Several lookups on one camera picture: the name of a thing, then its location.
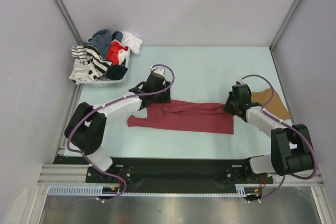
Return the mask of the tan tank top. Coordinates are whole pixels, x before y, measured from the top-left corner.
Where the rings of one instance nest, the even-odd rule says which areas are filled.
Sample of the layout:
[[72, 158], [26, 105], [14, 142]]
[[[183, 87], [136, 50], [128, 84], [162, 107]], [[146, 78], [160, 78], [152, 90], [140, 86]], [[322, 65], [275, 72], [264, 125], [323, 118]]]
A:
[[[265, 105], [271, 98], [271, 88], [251, 93], [251, 101]], [[272, 100], [266, 105], [266, 110], [282, 120], [291, 119], [290, 113], [283, 104], [279, 94], [275, 91]]]

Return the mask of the maroon garment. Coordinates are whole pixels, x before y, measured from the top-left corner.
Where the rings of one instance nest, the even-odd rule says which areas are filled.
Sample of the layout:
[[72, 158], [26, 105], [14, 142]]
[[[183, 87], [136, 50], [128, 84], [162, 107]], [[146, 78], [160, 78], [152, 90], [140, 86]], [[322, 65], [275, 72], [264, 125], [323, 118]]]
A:
[[233, 116], [224, 112], [223, 108], [220, 103], [172, 100], [170, 103], [152, 104], [146, 109], [146, 118], [132, 115], [127, 124], [129, 127], [233, 135]]

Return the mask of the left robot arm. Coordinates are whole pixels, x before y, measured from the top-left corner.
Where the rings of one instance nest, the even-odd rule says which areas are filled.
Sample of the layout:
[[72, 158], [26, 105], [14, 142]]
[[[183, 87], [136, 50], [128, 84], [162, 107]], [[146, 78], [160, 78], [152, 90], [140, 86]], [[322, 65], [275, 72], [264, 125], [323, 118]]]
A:
[[174, 80], [175, 74], [170, 67], [155, 64], [150, 68], [147, 80], [129, 89], [125, 95], [101, 105], [78, 104], [64, 132], [67, 149], [81, 154], [98, 170], [97, 174], [103, 181], [112, 181], [116, 169], [102, 147], [107, 123], [154, 103], [169, 103]]

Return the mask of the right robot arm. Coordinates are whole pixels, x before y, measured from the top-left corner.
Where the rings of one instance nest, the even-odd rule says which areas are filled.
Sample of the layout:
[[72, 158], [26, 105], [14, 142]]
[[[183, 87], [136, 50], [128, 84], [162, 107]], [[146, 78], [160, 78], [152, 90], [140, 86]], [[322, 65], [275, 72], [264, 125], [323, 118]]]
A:
[[254, 183], [262, 173], [312, 179], [318, 164], [309, 130], [303, 124], [290, 125], [267, 110], [266, 106], [275, 96], [273, 86], [269, 86], [270, 98], [260, 104], [252, 101], [250, 87], [240, 79], [232, 86], [223, 108], [224, 112], [241, 118], [270, 137], [270, 155], [250, 158], [250, 165], [242, 169], [243, 179]]

